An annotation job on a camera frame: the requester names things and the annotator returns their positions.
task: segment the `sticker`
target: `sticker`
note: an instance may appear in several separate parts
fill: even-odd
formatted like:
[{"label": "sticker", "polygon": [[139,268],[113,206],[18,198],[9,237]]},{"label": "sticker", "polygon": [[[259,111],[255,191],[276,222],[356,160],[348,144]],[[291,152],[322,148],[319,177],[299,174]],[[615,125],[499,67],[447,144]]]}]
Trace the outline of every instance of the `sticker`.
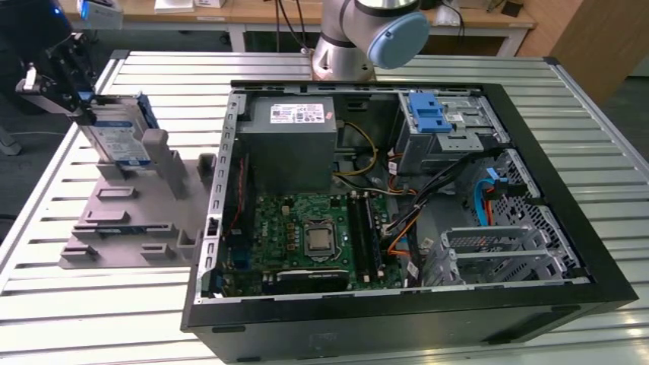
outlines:
[{"label": "sticker", "polygon": [[430,249],[434,246],[435,241],[431,238],[426,238],[424,241],[419,244],[420,249]]},{"label": "sticker", "polygon": [[464,123],[463,113],[447,114],[447,122]]},{"label": "sticker", "polygon": [[129,167],[141,167],[151,163],[143,143],[134,136],[137,128],[133,122],[99,121],[91,126],[91,130],[115,163]]},{"label": "sticker", "polygon": [[414,278],[418,278],[419,276],[419,268],[415,266],[414,262],[408,262],[408,272],[411,275],[414,275]]},{"label": "sticker", "polygon": [[390,174],[391,175],[396,175],[398,174],[398,163],[396,162],[392,162],[390,161],[388,162],[388,171],[390,171]]},{"label": "sticker", "polygon": [[323,104],[275,104],[271,107],[272,124],[324,122],[326,106]]},{"label": "sticker", "polygon": [[226,18],[224,17],[196,17],[196,20],[198,21],[226,21]]}]

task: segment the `metal table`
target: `metal table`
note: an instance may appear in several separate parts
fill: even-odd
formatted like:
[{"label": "metal table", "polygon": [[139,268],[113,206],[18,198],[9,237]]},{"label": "metal table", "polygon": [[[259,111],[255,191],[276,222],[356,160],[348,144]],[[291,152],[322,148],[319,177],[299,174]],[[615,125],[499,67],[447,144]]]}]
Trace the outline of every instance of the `metal table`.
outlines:
[{"label": "metal table", "polygon": [[[125,52],[99,92],[151,96],[170,144],[186,158],[219,149],[234,79],[310,79],[302,55]],[[423,56],[382,81],[506,86],[640,300],[526,344],[452,348],[304,363],[647,363],[649,361],[649,169],[562,67],[542,59]],[[215,363],[180,332],[187,268],[66,271],[58,267],[98,176],[98,155],[73,127],[0,248],[0,357],[18,363]]]}]

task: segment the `cardboard box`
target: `cardboard box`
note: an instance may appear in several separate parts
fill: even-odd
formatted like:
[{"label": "cardboard box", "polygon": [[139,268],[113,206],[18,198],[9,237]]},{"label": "cardboard box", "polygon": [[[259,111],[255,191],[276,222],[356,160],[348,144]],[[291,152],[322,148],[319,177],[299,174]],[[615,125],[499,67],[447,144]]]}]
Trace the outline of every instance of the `cardboard box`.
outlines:
[{"label": "cardboard box", "polygon": [[194,0],[196,6],[204,6],[207,8],[222,8],[226,5],[227,0]]}]

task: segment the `yellow cable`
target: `yellow cable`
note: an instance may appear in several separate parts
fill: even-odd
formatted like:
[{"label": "yellow cable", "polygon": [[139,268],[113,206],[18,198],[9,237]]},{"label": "yellow cable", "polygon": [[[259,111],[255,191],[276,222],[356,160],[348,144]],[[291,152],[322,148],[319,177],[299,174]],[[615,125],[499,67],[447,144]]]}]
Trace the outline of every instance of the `yellow cable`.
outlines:
[{"label": "yellow cable", "polygon": [[375,142],[372,141],[372,138],[370,138],[370,135],[367,135],[366,131],[362,130],[362,128],[351,122],[346,122],[346,125],[348,125],[354,129],[356,129],[356,131],[362,134],[362,136],[370,142],[370,145],[372,146],[374,157],[372,157],[372,162],[370,163],[370,165],[367,165],[367,167],[364,169],[356,170],[356,171],[346,171],[346,172],[339,171],[338,173],[334,173],[335,176],[354,176],[354,175],[360,175],[362,173],[366,173],[367,171],[370,171],[372,169],[372,167],[375,167],[376,158],[379,157],[379,154],[376,152]]}]

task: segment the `wooden desk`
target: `wooden desk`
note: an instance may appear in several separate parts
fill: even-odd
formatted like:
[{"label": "wooden desk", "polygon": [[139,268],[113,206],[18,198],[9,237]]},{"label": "wooden desk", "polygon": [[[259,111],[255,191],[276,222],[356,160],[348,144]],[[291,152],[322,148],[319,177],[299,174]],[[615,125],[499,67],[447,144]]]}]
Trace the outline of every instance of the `wooden desk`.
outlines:
[{"label": "wooden desk", "polygon": [[[78,29],[90,27],[77,11],[77,0],[61,0],[63,10]],[[295,0],[284,0],[287,15],[299,27],[299,12]],[[226,30],[231,34],[232,50],[246,52],[244,33],[250,31],[275,31],[275,1],[230,0],[223,8],[196,8],[192,13],[157,14],[155,0],[121,0],[125,8],[125,29],[141,30]],[[308,32],[320,32],[322,4],[303,0],[304,23]],[[436,12],[426,11],[431,22]],[[487,13],[478,9],[462,9],[466,20],[466,36],[503,37],[499,56],[514,56],[524,41],[528,30],[538,22],[523,10],[519,17],[508,17],[499,11]],[[288,26],[280,16],[282,31]],[[456,36],[459,27],[431,27],[431,35]]]}]

